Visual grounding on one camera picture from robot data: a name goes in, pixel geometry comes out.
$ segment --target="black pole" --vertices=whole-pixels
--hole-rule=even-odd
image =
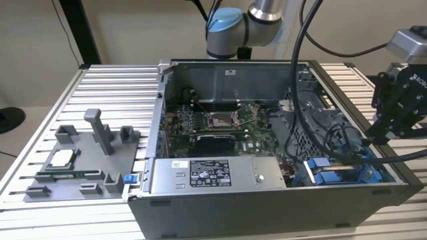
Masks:
[[[101,58],[96,48],[81,0],[59,0],[59,3],[68,21],[84,64],[101,64]]]

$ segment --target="blue latch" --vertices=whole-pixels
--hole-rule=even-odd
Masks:
[[[124,184],[136,184],[139,182],[139,176],[128,174],[124,176],[123,183]]]

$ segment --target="floor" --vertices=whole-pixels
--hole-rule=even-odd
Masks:
[[[16,156],[20,154],[29,138],[39,128],[41,121],[47,117],[51,108],[51,106],[21,107],[27,118],[17,128],[7,133],[0,134],[1,152]],[[0,154],[0,179],[5,175],[13,161],[15,157]]]

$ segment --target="motherboard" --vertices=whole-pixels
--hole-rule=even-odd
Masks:
[[[275,110],[260,102],[179,105],[165,114],[169,157],[281,156],[269,123]]]

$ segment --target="metal table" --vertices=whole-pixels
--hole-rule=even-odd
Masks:
[[[322,67],[372,121],[374,85],[355,67],[322,64]],[[112,130],[132,125],[141,132],[133,172],[144,168],[145,147],[157,89],[156,65],[92,65],[75,75],[36,133],[0,181],[0,238],[23,239],[144,239],[129,207],[123,199],[25,203],[24,191],[47,160],[56,143],[59,125],[73,124],[89,131],[83,120],[87,108],[100,108],[103,123]],[[427,147],[427,140],[392,140],[398,155]],[[427,185],[427,161],[407,162]],[[427,239],[427,187],[403,205],[384,207],[356,228],[290,232],[227,239]]]

